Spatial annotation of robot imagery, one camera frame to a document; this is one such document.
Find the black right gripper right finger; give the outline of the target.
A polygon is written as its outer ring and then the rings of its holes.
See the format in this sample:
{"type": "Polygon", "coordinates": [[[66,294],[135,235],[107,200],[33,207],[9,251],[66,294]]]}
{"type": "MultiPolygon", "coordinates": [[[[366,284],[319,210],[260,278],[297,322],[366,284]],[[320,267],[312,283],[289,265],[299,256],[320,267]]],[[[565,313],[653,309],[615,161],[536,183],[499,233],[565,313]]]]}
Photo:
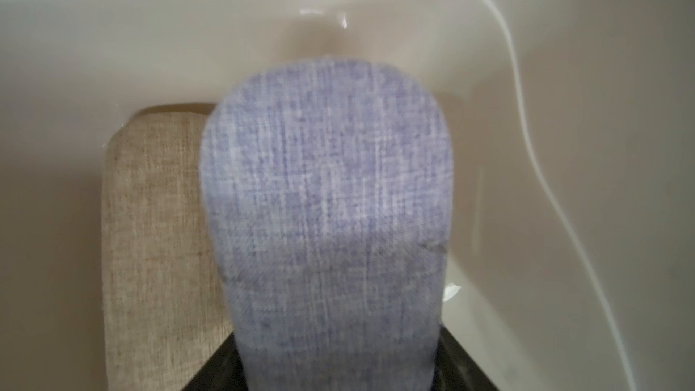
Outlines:
{"type": "Polygon", "coordinates": [[[445,326],[440,327],[432,391],[498,391],[445,326]]]}

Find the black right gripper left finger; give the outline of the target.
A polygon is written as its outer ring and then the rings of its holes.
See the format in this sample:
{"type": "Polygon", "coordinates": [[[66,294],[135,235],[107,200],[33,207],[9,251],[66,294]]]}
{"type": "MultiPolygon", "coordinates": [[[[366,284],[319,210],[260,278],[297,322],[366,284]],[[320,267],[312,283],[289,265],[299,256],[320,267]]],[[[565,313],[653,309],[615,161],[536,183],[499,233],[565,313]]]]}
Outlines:
{"type": "Polygon", "coordinates": [[[182,391],[247,391],[235,335],[229,335],[182,391]]]}

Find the tan fabric glasses case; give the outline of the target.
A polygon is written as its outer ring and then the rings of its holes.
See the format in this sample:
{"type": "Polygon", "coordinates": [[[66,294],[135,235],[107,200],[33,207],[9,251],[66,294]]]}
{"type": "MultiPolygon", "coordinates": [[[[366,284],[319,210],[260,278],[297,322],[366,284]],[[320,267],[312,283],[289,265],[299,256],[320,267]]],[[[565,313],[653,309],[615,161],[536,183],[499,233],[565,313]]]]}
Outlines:
{"type": "Polygon", "coordinates": [[[140,114],[110,140],[101,189],[111,390],[180,390],[231,334],[198,184],[206,115],[140,114]]]}

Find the cream plastic storage box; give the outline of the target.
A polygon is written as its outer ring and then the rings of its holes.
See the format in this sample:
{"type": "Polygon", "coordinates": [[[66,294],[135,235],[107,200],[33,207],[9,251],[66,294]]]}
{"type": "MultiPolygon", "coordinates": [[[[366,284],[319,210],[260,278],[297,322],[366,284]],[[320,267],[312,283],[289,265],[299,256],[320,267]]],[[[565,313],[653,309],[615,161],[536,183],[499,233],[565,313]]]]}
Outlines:
{"type": "Polygon", "coordinates": [[[107,387],[111,136],[322,55],[440,101],[445,323],[498,387],[693,389],[694,0],[1,0],[4,389],[107,387]]]}

